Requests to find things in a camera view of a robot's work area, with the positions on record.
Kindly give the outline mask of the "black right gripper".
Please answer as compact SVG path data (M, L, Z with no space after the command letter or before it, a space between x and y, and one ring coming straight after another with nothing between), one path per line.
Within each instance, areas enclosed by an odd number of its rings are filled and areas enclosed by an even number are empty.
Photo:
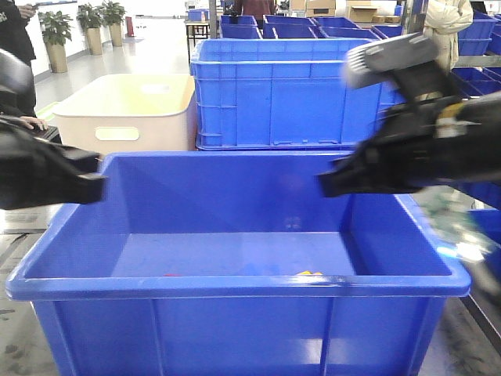
M373 136L318 176L327 197L499 180L499 92L392 107Z

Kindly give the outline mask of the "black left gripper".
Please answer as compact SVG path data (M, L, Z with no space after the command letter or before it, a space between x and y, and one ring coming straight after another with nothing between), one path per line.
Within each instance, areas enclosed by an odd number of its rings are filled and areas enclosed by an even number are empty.
M103 197L106 177L96 152L32 136L17 117L1 118L1 209L91 204Z

